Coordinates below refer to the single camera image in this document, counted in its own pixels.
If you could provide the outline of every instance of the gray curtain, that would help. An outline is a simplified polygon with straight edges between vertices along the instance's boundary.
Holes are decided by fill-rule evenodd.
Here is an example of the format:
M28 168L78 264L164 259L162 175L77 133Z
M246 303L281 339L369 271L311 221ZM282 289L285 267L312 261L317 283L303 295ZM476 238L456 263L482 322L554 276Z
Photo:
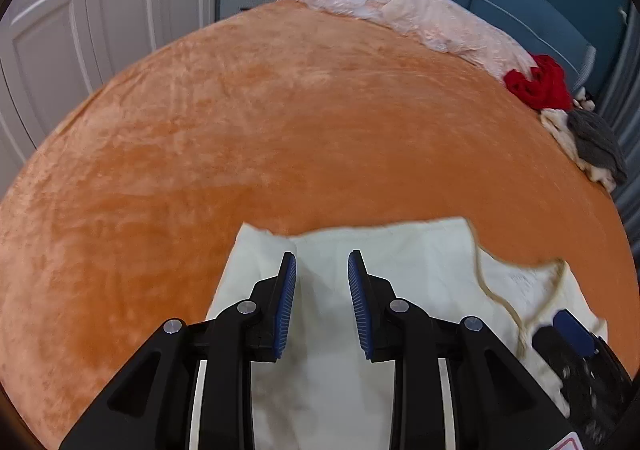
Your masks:
M629 179L612 197L640 270L640 16L631 4L625 41L597 110L611 126L625 156Z

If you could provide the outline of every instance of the bed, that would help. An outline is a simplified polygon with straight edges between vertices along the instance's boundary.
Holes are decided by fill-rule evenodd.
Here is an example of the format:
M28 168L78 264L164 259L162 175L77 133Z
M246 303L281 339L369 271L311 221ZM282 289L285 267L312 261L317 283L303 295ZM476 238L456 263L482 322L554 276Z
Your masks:
M636 371L622 224L532 110L392 30L265 4L121 72L22 170L0 204L0 381L53 450L163 320L204 318L243 222L448 216L505 260L567 260Z

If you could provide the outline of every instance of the white garment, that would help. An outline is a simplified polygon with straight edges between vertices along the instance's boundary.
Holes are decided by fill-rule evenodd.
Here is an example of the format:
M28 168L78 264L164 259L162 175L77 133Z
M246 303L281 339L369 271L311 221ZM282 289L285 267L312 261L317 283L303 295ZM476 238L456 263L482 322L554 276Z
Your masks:
M314 10L372 20L430 49L484 69L501 84L512 69L530 79L534 59L512 37L452 0L298 0Z
M566 126L567 114L560 109L543 109L540 111L540 123L558 142L564 153L569 156L590 181L601 183L607 192L616 189L616 180L613 179L611 170L587 163L578 156L578 148L575 146L574 134Z
M391 282L396 296L434 318L460 322L465 316L478 316L515 352L516 322L479 286L477 256L486 285L522 319L520 338L526 349L522 363L566 414L560 381L530 348L531 336L563 308L604 339L607 328L589 310L565 262L539 268L499 262L477 247L463 218L335 228L289 238L244 224L207 319L246 299L257 281L277 274L284 252L296 255L298 268L283 357L276 364L252 364L257 450L388 449L394 363L372 364L360 349L347 276L348 255L354 249L362 252L368 273ZM203 367L191 427L192 449Z

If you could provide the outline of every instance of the silver screw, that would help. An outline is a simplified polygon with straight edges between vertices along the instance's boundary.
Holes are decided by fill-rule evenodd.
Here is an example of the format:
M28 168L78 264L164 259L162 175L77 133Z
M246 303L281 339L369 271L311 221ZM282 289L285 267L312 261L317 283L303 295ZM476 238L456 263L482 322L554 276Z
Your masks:
M465 318L465 327L470 331L479 331L482 329L482 320L475 316L468 316Z
M243 300L238 304L238 312L243 315L248 315L249 313L253 313L257 309L257 305L255 302L251 302L251 300Z
M182 322L180 322L177 318L172 318L171 320L167 320L162 329L168 335L172 335L177 333L182 328Z
M400 298L392 300L389 303L389 307L391 308L391 311L394 311L396 313L406 313L407 311L409 311L408 303Z

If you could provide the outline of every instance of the white sticker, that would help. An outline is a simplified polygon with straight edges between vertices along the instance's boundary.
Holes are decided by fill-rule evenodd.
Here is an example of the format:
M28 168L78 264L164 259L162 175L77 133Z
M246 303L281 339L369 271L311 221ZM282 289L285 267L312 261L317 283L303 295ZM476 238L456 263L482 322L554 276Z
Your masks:
M580 438L577 433L571 432L549 450L584 450L584 448L582 448L582 443L580 443Z

